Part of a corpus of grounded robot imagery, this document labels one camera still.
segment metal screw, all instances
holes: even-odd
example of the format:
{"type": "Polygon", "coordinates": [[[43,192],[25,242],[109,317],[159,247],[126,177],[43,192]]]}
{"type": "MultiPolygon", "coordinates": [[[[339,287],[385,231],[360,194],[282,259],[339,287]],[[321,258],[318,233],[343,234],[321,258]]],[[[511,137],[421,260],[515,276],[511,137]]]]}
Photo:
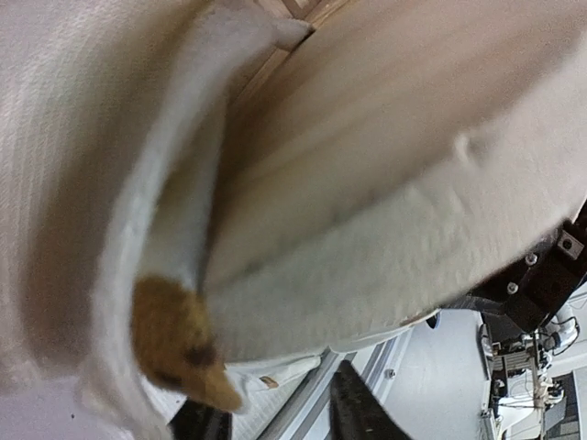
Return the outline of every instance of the metal screw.
{"type": "Polygon", "coordinates": [[[515,284],[514,282],[510,282],[507,285],[507,293],[508,295],[513,295],[514,293],[517,293],[519,287],[517,284],[515,284]]]}
{"type": "Polygon", "coordinates": [[[534,266],[536,263],[538,263],[538,255],[536,255],[536,254],[526,255],[526,264],[528,266],[534,266]]]}

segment brown fur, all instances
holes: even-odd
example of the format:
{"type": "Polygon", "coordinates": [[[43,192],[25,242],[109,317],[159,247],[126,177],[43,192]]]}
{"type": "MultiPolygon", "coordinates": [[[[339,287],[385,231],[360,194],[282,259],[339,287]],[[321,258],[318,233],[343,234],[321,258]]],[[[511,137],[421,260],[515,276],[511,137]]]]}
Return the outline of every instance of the brown fur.
{"type": "Polygon", "coordinates": [[[155,385],[223,411],[240,407],[216,352],[205,301],[195,292],[163,277],[138,280],[132,337],[138,365],[155,385]]]}

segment textured white fabric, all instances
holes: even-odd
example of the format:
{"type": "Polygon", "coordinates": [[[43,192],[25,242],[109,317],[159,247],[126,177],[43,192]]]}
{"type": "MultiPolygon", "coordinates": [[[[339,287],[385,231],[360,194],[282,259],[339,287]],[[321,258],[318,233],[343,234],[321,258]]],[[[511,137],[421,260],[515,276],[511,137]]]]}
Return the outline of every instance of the textured white fabric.
{"type": "MultiPolygon", "coordinates": [[[[128,342],[146,229],[197,103],[259,49],[227,40],[228,65],[200,69],[199,3],[0,7],[0,392],[83,364],[86,404],[141,439],[170,437],[128,342]]],[[[206,286],[227,360],[393,329],[576,210],[587,43],[557,52],[585,4],[522,3],[357,2],[275,76],[218,200],[206,286]]]]}

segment silver bolt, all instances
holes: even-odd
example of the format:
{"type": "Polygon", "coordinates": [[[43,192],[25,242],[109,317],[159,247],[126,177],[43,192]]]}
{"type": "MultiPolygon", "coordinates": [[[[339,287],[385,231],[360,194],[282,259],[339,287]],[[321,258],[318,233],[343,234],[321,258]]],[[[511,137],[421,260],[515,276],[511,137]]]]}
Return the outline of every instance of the silver bolt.
{"type": "Polygon", "coordinates": [[[518,285],[515,284],[514,282],[510,282],[507,285],[507,293],[509,295],[513,295],[514,293],[517,293],[518,289],[519,289],[518,285]]]}
{"type": "Polygon", "coordinates": [[[536,263],[538,263],[538,255],[536,255],[536,254],[526,255],[526,264],[528,266],[534,266],[536,263]]]}

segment white cloth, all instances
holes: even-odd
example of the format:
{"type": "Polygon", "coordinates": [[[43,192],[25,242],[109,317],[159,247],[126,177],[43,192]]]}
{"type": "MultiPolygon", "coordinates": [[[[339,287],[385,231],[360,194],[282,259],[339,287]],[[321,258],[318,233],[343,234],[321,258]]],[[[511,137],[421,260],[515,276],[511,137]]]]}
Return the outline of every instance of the white cloth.
{"type": "MultiPolygon", "coordinates": [[[[169,432],[127,311],[167,165],[204,117],[189,99],[193,7],[0,7],[0,392],[80,374],[86,403],[145,439],[169,432]],[[121,308],[100,299],[112,292],[121,308]]],[[[587,43],[555,54],[586,12],[370,0],[312,37],[229,142],[245,159],[223,173],[206,281],[227,360],[392,330],[576,210],[587,43]]]]}

